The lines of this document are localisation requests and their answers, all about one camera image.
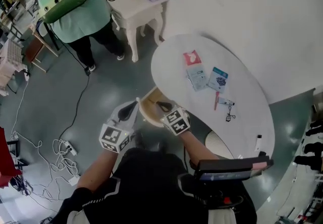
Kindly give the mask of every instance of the oval white table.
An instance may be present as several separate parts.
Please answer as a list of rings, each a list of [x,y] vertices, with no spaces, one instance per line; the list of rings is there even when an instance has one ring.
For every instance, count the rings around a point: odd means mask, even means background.
[[[193,50],[199,54],[207,78],[213,67],[229,74],[225,91],[220,97],[235,102],[231,114],[236,118],[230,122],[226,122],[227,105],[218,104],[214,111],[216,91],[209,87],[194,91],[186,78],[183,53]],[[260,150],[272,156],[275,131],[266,97],[243,63],[224,47],[193,34],[171,37],[155,51],[151,72],[161,92],[216,132],[234,158],[258,156],[259,151],[255,151],[258,135],[262,135]]]

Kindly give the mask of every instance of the black sleeve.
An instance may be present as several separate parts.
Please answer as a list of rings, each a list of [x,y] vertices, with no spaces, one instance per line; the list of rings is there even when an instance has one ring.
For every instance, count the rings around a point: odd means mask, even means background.
[[[81,211],[83,205],[89,202],[92,198],[92,192],[87,188],[78,188],[74,191],[72,196],[65,199],[62,203],[57,215],[52,219],[50,223],[64,224],[67,222],[67,218],[72,211]]]

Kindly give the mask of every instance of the blue card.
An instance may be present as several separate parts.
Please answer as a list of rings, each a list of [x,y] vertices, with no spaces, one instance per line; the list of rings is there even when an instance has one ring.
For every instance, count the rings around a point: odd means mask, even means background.
[[[215,89],[220,93],[223,93],[227,82],[228,82],[228,74],[221,71],[217,67],[214,67],[213,71],[211,72],[210,80],[208,81],[207,85],[210,88]]]

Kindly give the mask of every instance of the red packet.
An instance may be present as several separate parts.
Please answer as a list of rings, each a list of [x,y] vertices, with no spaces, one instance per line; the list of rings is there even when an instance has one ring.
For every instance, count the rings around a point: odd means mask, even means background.
[[[201,58],[198,56],[195,50],[193,52],[186,52],[183,55],[185,58],[185,63],[188,66],[202,63]]]

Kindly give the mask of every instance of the power strip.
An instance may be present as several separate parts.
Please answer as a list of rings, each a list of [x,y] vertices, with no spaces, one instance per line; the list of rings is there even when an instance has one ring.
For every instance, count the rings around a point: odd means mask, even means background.
[[[77,155],[77,151],[73,148],[72,144],[69,141],[64,141],[66,149],[71,152],[73,156]]]

